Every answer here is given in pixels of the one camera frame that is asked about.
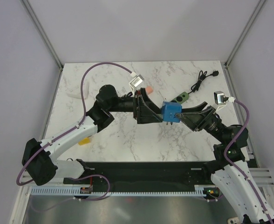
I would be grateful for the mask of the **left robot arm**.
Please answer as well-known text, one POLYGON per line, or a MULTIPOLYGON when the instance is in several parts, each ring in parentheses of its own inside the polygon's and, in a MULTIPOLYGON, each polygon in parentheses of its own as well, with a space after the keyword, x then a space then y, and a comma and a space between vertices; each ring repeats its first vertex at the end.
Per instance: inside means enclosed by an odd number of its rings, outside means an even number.
POLYGON ((114 117, 112 112, 131 112, 138 124, 161 123, 161 109, 148 97, 145 88, 132 97, 119 97, 114 86, 107 84, 100 88, 94 105, 84 111, 84 116, 67 130, 47 139, 30 139, 25 146, 22 165, 31 180, 38 186, 53 178, 71 178, 79 183, 90 179, 90 172, 81 160, 60 161, 58 158, 73 145, 101 132, 114 117))

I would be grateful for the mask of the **blue cube socket adapter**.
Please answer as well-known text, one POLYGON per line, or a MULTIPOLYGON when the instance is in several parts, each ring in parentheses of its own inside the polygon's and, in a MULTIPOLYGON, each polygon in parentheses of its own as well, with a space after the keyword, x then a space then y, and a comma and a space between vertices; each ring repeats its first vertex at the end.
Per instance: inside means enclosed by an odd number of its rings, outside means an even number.
POLYGON ((164 101, 161 108, 161 114, 163 122, 168 124, 179 123, 180 120, 176 117, 176 114, 182 112, 182 105, 175 102, 164 101))

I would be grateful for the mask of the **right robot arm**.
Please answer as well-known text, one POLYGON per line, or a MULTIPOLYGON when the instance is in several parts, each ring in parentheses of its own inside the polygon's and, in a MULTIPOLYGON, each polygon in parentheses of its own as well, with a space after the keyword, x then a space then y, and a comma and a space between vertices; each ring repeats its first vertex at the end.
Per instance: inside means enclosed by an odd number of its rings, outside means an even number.
POLYGON ((224 125, 216 108, 206 102, 183 109, 175 117, 192 131, 205 130, 220 142, 213 146, 215 160, 204 164, 201 178, 220 189, 241 223, 274 224, 274 209, 259 190, 241 151, 247 146, 249 110, 233 97, 226 98, 226 102, 245 109, 247 117, 243 125, 224 125))

